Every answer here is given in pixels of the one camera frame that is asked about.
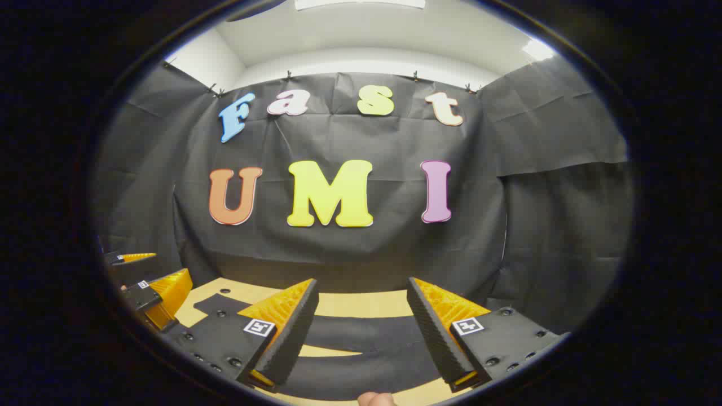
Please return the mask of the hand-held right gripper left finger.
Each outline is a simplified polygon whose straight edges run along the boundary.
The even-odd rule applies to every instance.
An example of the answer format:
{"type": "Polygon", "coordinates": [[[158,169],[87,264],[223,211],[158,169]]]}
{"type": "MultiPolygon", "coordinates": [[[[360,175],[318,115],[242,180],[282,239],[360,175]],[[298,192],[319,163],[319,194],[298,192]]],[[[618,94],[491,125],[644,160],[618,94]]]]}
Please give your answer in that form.
{"type": "Polygon", "coordinates": [[[315,279],[250,306],[214,295],[200,303],[203,319],[178,324],[163,337],[215,376],[276,392],[296,365],[317,306],[315,279]]]}

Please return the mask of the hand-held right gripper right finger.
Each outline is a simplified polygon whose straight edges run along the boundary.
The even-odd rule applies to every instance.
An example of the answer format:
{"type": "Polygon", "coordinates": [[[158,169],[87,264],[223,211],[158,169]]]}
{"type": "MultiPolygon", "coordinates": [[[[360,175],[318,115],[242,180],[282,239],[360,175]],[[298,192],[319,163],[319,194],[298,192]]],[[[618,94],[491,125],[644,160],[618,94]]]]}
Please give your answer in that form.
{"type": "Polygon", "coordinates": [[[503,380],[556,349],[556,334],[513,307],[489,310],[415,277],[407,302],[430,356],[453,392],[503,380]]]}

